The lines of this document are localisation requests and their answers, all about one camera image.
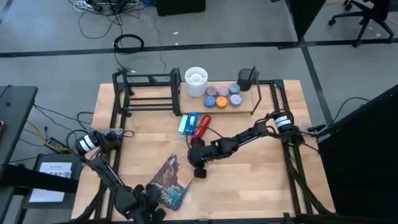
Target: pen holder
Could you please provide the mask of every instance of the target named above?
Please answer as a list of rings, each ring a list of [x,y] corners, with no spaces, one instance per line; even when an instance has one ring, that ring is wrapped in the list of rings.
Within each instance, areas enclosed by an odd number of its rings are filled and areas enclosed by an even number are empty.
[[[237,84],[241,88],[241,91],[250,90],[250,86],[253,83],[254,71],[248,68],[244,68],[239,71]]]

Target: yellow lid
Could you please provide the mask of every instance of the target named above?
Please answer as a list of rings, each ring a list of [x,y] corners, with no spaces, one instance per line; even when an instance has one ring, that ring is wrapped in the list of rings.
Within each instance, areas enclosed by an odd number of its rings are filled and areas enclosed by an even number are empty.
[[[218,108],[225,108],[228,104],[228,100],[224,96],[217,97],[216,105]]]

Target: white ribbed cup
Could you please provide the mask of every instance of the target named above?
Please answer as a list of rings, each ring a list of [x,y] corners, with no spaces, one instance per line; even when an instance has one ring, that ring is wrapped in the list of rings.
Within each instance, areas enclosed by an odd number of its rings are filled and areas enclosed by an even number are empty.
[[[190,96],[199,97],[206,93],[207,72],[200,67],[192,67],[185,72],[185,82],[187,93]]]

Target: book cover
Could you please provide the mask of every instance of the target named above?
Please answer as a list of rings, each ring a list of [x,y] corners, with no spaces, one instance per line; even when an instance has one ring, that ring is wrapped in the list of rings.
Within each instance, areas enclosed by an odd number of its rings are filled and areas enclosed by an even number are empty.
[[[150,183],[162,192],[158,202],[176,211],[180,208],[192,179],[193,167],[189,162],[172,154]]]

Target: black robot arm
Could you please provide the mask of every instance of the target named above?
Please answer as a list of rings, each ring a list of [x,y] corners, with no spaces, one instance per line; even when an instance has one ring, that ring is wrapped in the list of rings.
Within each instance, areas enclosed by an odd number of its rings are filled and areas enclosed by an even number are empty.
[[[272,126],[267,126],[267,122],[273,119],[279,133],[276,133]],[[257,120],[253,127],[235,135],[231,138],[220,138],[210,142],[209,146],[196,144],[188,150],[188,160],[195,169],[195,177],[205,178],[205,163],[214,159],[223,159],[231,156],[239,147],[264,136],[273,138],[287,138],[301,143],[303,137],[299,128],[294,126],[294,118],[289,111],[278,111],[267,114],[264,119]]]
[[[157,209],[158,203],[156,202],[160,197],[160,190],[149,184],[145,188],[140,184],[134,189],[125,185],[103,154],[103,152],[117,149],[120,146],[120,138],[114,131],[109,131],[106,134],[92,131],[75,142],[82,161],[98,174],[106,188],[111,191],[114,206],[121,215],[128,220],[133,219],[137,224],[162,223],[166,214],[163,209]],[[97,156],[92,160],[85,159],[83,155],[96,147],[99,147]],[[77,223],[89,219],[103,193],[104,190],[97,193],[83,214],[76,218]]]

